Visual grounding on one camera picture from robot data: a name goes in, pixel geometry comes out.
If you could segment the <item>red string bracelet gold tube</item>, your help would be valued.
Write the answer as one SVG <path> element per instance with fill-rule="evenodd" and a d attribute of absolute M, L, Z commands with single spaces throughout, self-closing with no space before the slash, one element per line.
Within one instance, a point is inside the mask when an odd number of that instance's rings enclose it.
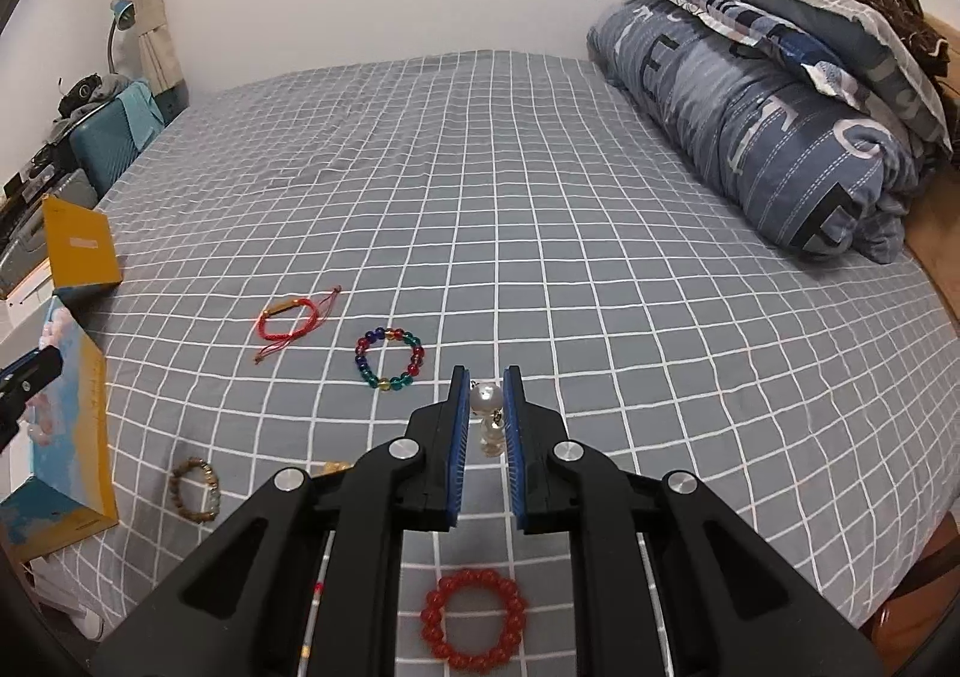
<path fill-rule="evenodd" d="M 264 363 L 268 357 L 317 331 L 334 313 L 342 292 L 340 285 L 334 285 L 324 296 L 290 297 L 264 308 L 254 324 L 259 341 L 254 363 Z"/>

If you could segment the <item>teal suitcase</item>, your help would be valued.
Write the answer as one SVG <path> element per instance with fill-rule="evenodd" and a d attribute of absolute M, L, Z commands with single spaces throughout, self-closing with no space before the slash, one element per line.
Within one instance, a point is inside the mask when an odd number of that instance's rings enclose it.
<path fill-rule="evenodd" d="M 78 166 L 99 198 L 163 133 L 166 122 L 145 79 L 80 118 L 68 135 Z"/>

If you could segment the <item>white cardboard storage box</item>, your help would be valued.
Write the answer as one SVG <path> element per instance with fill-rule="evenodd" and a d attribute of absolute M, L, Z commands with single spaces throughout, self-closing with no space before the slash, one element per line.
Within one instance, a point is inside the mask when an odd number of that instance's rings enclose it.
<path fill-rule="evenodd" d="M 106 357 L 76 313 L 121 284 L 121 263 L 102 212 L 47 196 L 43 214 L 52 296 L 34 349 L 57 347 L 64 367 L 28 401 L 11 442 L 2 526 L 20 562 L 46 557 L 117 523 L 107 449 Z"/>

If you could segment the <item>grey checked bed sheet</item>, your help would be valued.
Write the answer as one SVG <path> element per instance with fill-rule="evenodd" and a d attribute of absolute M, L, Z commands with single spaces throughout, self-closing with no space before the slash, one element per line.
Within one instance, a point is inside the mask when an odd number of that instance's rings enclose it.
<path fill-rule="evenodd" d="M 804 263 L 686 172 L 589 63 L 477 52 L 288 74 L 183 113 L 104 198 L 124 279 L 109 370 L 116 528 L 59 553 L 117 622 L 285 464 L 352 461 L 456 365 L 630 471 L 703 477 L 853 622 L 958 485 L 958 339 L 910 255 Z M 343 292 L 256 365 L 272 303 Z"/>

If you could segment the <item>grey hard suitcase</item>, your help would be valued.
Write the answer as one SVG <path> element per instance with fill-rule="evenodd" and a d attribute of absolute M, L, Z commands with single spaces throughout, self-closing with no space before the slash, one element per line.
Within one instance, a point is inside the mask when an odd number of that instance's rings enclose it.
<path fill-rule="evenodd" d="M 98 193 L 82 169 L 76 169 L 57 180 L 49 189 L 44 189 L 28 206 L 21 221 L 13 227 L 2 248 L 2 297 L 8 296 L 47 258 L 43 214 L 43 200 L 46 196 L 53 196 L 57 200 L 68 201 L 86 209 L 93 209 L 98 204 Z"/>

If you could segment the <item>blue grey folded duvet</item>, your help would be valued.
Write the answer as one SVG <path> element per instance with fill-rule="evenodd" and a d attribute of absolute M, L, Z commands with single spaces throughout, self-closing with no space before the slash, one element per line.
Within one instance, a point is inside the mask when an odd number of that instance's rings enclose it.
<path fill-rule="evenodd" d="M 615 6 L 587 45 L 698 179 L 763 239 L 811 258 L 900 255 L 918 172 L 885 123 L 669 0 Z"/>

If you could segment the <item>blue desk lamp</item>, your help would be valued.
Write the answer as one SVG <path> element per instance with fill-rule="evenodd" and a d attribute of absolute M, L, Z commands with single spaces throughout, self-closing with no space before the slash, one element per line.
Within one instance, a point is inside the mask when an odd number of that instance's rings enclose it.
<path fill-rule="evenodd" d="M 107 33 L 106 62 L 110 74 L 117 73 L 114 44 L 119 32 L 130 31 L 137 23 L 135 5 L 132 0 L 112 0 L 110 2 L 110 28 Z"/>

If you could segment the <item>grey checked pillow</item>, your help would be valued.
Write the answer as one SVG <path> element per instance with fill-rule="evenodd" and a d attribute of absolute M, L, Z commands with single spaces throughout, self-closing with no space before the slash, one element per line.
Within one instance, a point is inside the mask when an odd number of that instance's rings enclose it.
<path fill-rule="evenodd" d="M 856 0 L 743 1 L 818 37 L 919 140 L 942 146 L 952 156 L 950 122 L 939 89 L 889 21 L 872 6 Z"/>

